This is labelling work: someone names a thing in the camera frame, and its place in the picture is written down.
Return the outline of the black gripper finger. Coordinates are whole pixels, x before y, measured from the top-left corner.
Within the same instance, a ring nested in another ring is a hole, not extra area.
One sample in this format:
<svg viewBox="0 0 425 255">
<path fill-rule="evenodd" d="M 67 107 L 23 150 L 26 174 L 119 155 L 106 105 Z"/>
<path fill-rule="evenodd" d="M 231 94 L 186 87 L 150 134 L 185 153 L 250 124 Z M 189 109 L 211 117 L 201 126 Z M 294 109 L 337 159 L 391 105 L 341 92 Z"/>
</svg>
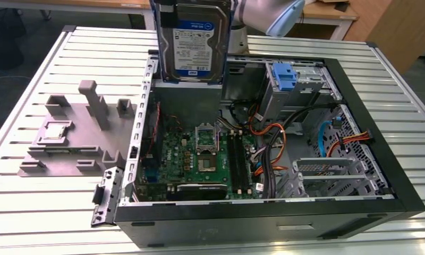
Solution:
<svg viewBox="0 0 425 255">
<path fill-rule="evenodd" d="M 159 21 L 162 28 L 173 28 L 177 24 L 177 1 L 175 0 L 159 0 Z"/>
</svg>

